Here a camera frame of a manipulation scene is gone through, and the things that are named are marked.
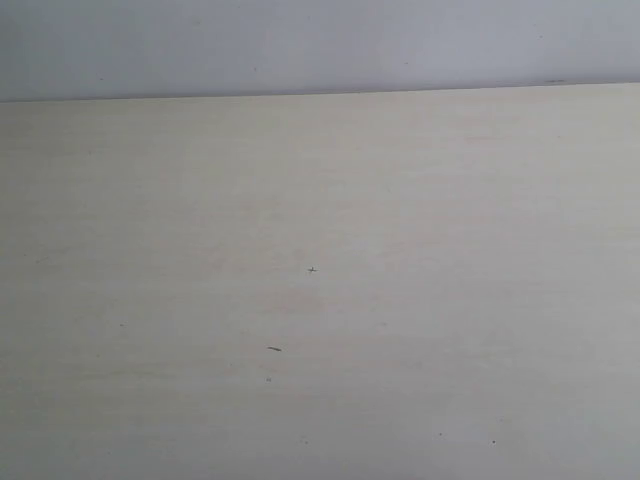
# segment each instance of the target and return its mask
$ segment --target light wooden surface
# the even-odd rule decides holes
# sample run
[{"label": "light wooden surface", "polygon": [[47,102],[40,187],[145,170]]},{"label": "light wooden surface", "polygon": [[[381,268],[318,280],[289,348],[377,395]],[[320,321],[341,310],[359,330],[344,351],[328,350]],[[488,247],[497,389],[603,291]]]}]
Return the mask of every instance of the light wooden surface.
[{"label": "light wooden surface", "polygon": [[1,479],[637,480],[640,86],[0,127]]}]

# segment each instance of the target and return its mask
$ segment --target white wall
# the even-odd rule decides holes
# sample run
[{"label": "white wall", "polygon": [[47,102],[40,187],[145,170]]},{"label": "white wall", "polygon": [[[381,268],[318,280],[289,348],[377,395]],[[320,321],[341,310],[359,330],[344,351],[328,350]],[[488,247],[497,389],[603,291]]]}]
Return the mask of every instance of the white wall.
[{"label": "white wall", "polygon": [[0,100],[633,81],[634,0],[0,0]]}]

